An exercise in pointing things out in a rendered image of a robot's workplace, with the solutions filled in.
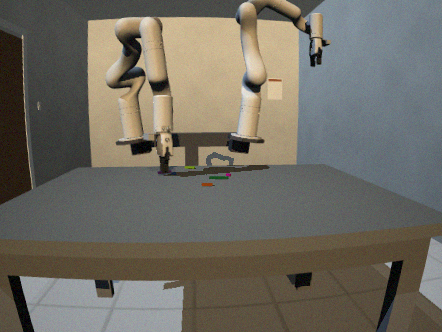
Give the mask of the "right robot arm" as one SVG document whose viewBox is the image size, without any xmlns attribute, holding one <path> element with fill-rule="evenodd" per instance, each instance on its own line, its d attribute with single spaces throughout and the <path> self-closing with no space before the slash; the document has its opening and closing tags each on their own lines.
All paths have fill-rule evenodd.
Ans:
<svg viewBox="0 0 442 332">
<path fill-rule="evenodd" d="M 126 17 L 115 24 L 116 37 L 124 46 L 121 57 L 107 71 L 106 83 L 113 89 L 130 87 L 130 91 L 118 100 L 124 135 L 119 142 L 141 138 L 151 141 L 154 134 L 173 131 L 173 97 L 161 29 L 162 22 L 157 17 Z M 143 132 L 138 96 L 146 75 L 141 67 L 134 67 L 142 52 L 137 38 L 142 39 L 147 78 L 154 96 L 153 123 L 156 133 Z"/>
</svg>

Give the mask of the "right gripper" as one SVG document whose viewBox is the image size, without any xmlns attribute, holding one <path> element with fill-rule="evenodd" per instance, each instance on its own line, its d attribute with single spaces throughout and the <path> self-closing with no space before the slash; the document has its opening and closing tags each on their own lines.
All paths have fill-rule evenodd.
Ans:
<svg viewBox="0 0 442 332">
<path fill-rule="evenodd" d="M 173 156 L 173 143 L 171 134 L 172 133 L 161 133 L 156 135 L 156 153 L 160 158 L 160 171 L 162 171 L 162 173 L 169 172 L 168 160 L 170 160 L 170 157 Z"/>
</svg>

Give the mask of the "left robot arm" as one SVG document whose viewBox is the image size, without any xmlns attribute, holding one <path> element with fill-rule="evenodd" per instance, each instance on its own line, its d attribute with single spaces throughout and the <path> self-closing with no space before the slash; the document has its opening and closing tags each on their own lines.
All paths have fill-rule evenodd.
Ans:
<svg viewBox="0 0 442 332">
<path fill-rule="evenodd" d="M 256 137 L 257 134 L 261 107 L 261 85 L 267 79 L 267 72 L 257 39 L 257 15 L 265 7 L 290 19 L 297 29 L 309 34 L 309 39 L 321 39 L 322 47 L 331 44 L 331 40 L 323 39 L 323 15 L 320 13 L 310 14 L 308 22 L 301 16 L 301 10 L 286 0 L 248 0 L 248 2 L 241 4 L 235 19 L 240 25 L 246 73 L 242 80 L 242 99 L 237 135 L 231 134 L 235 137 L 261 140 L 261 138 L 253 137 Z"/>
</svg>

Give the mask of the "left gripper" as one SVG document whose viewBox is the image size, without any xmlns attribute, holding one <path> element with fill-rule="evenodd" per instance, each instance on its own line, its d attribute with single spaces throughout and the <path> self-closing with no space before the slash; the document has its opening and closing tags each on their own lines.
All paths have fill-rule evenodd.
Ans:
<svg viewBox="0 0 442 332">
<path fill-rule="evenodd" d="M 319 53 L 320 51 L 320 53 Z M 322 58 L 322 41 L 319 38 L 310 39 L 310 48 L 309 48 L 309 56 L 310 56 L 310 66 L 315 67 L 315 58 L 316 64 L 321 65 Z M 317 53 L 318 52 L 318 53 Z M 314 55 L 314 56 L 313 56 Z M 312 58 L 312 57 L 314 58 Z"/>
</svg>

